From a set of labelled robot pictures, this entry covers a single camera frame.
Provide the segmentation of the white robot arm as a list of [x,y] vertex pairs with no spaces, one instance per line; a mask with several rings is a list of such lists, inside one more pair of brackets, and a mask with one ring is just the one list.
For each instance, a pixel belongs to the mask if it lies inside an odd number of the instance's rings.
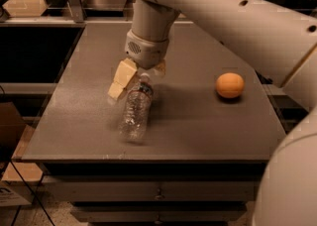
[[184,15],[304,107],[264,171],[252,226],[317,226],[316,20],[265,0],[136,0],[109,88],[118,100],[140,68],[165,72],[172,23]]

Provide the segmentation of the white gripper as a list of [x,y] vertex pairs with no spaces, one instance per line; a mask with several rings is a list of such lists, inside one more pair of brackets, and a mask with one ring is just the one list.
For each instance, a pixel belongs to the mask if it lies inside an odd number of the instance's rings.
[[120,61],[108,90],[108,96],[115,101],[119,100],[135,78],[138,66],[143,69],[153,68],[156,76],[164,77],[166,73],[164,57],[168,44],[169,40],[162,42],[144,40],[130,30],[125,43],[125,53],[129,58]]

